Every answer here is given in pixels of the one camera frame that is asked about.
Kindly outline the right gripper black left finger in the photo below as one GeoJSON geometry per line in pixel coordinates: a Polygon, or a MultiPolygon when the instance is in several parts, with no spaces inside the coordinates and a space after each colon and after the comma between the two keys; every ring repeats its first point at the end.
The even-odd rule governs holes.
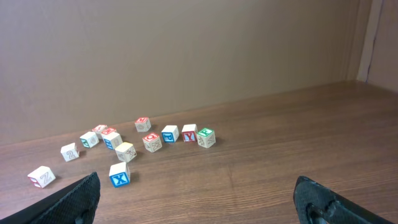
{"type": "Polygon", "coordinates": [[[1,220],[3,224],[92,224],[100,200],[96,172],[1,220]]]}

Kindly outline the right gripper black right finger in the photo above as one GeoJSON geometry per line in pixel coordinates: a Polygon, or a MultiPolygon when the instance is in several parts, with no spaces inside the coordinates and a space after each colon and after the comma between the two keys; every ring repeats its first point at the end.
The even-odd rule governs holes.
{"type": "Polygon", "coordinates": [[[298,177],[293,200],[301,224],[392,224],[306,176],[298,177]]]}

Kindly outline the blue X block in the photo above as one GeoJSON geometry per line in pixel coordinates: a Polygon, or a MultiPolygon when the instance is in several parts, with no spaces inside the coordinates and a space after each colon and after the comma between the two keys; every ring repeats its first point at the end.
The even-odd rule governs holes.
{"type": "Polygon", "coordinates": [[[109,178],[115,188],[130,184],[130,174],[126,162],[114,164],[109,169],[109,178]]]}

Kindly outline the yellow W block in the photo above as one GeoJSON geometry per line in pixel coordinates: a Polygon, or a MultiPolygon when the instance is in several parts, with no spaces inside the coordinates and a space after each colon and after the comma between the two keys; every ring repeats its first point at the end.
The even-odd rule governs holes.
{"type": "Polygon", "coordinates": [[[123,162],[130,162],[137,156],[137,152],[134,145],[129,142],[123,142],[118,147],[115,148],[115,152],[118,159],[123,162]]]}

